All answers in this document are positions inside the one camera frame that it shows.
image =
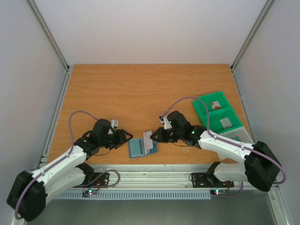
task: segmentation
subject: metal bar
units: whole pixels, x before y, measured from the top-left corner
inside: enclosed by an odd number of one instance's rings
[[[54,131],[56,129],[57,120],[59,118],[63,100],[65,98],[65,94],[66,94],[68,83],[69,83],[69,80],[71,77],[72,69],[73,69],[73,66],[71,66],[69,68],[69,70],[65,73],[65,77],[60,86],[58,96],[55,100],[55,105],[54,105],[53,111],[51,113],[51,118],[50,118],[48,128],[47,128],[47,133],[43,140],[41,155],[39,157],[38,164],[36,165],[37,169],[40,167],[40,164],[43,163],[45,161],[45,159],[47,159],[47,157],[48,157],[48,152],[50,150],[50,146],[51,146],[51,143],[52,143],[52,140],[54,137]]]
[[[181,165],[91,165],[96,173],[108,169],[117,170],[121,175],[121,181],[113,189],[117,190],[199,190],[193,188],[189,180],[191,173],[204,173],[210,167],[209,164],[181,164]],[[113,184],[117,176],[110,173],[110,183]],[[239,190],[240,183],[235,182],[232,190]],[[248,182],[244,183],[245,190],[256,190]]]
[[[271,189],[268,194],[277,223],[280,225],[291,225],[291,219],[280,190]]]
[[[256,19],[253,27],[250,30],[250,33],[248,34],[244,44],[242,45],[242,48],[240,49],[238,55],[236,56],[231,68],[235,69],[240,62],[241,57],[245,53],[246,49],[248,48],[249,44],[251,43],[253,37],[255,36],[256,32],[258,31],[259,27],[261,26],[263,20],[265,19],[267,13],[269,12],[271,6],[273,5],[275,0],[267,0],[264,4],[261,12],[259,13],[258,18]]]
[[[9,225],[24,225],[25,220],[24,219],[16,219],[14,215],[12,215],[11,220],[9,222]]]
[[[68,64],[67,61],[65,60],[64,56],[62,55],[60,48],[58,47],[53,35],[51,34],[45,20],[43,19],[38,6],[36,5],[34,0],[27,0],[30,8],[32,9],[33,14],[36,16],[37,20],[39,21],[43,31],[45,32],[46,36],[48,37],[52,47],[54,48],[56,54],[58,55],[63,67],[65,68],[65,70],[68,70]]]

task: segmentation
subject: white wall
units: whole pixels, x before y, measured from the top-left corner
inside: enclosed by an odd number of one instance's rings
[[[275,1],[236,77],[255,140],[266,142],[287,172],[280,189],[299,224],[300,1]]]
[[[36,0],[68,64],[232,64],[265,0]]]
[[[64,68],[25,0],[0,7],[0,224],[16,175],[34,169]]]

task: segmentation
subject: gray floor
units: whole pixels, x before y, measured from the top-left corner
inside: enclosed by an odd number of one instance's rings
[[[273,225],[268,195],[212,200],[54,200],[28,225]]]

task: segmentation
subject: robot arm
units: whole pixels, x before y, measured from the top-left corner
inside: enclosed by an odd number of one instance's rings
[[[269,158],[278,160],[263,142],[252,145],[222,137],[205,127],[192,126],[178,111],[160,118],[164,127],[158,128],[151,136],[152,140],[161,143],[173,143],[182,140],[188,146],[211,150],[234,159],[238,164],[214,163],[209,168],[209,183],[219,181],[247,181],[261,191],[269,191],[280,169],[266,158],[250,150],[256,150]]]
[[[32,172],[23,171],[17,175],[7,198],[7,203],[16,209],[21,194],[28,188],[18,208],[26,221],[34,220],[45,206],[59,194],[81,184],[89,184],[94,170],[84,163],[99,152],[101,147],[117,149],[133,136],[125,130],[115,130],[117,120],[109,122],[99,119],[91,131],[75,141],[74,146],[60,157]]]

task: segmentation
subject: orange wooden tabletop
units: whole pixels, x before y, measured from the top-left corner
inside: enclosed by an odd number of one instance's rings
[[[134,138],[140,138],[143,132],[154,132],[161,126],[158,117],[179,98],[198,97],[220,90],[248,130],[228,64],[74,65],[48,162],[70,147],[68,118],[73,111],[85,110],[109,121],[118,119],[118,128],[125,129]],[[201,125],[192,101],[182,101],[173,110],[183,113],[192,125]],[[75,140],[91,130],[94,124],[95,120],[89,116],[76,114],[72,118]],[[99,154],[106,152],[107,149],[100,149]],[[218,155],[209,150],[159,143],[158,153],[146,157],[130,159],[128,145],[124,144],[105,156],[90,158],[87,163],[209,164],[218,160]]]

